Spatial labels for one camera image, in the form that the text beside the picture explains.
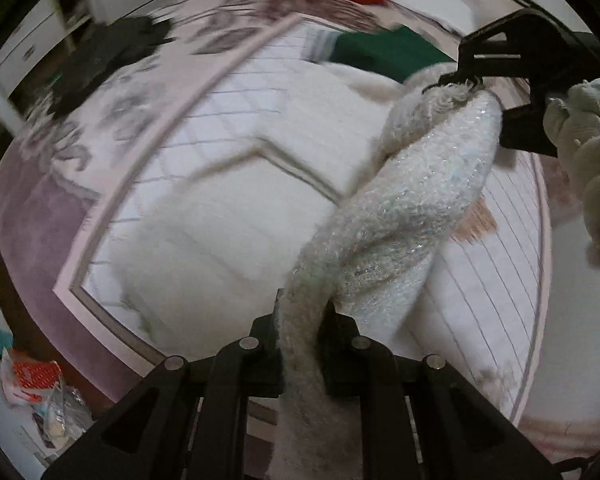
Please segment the right hand in white glove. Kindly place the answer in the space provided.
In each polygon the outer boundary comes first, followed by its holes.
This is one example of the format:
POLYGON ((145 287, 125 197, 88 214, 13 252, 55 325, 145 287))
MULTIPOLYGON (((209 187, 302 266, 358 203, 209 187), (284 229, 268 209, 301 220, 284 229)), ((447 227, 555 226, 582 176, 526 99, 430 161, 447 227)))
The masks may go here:
POLYGON ((551 98, 543 128, 583 206, 585 229, 600 252, 600 78, 551 98))

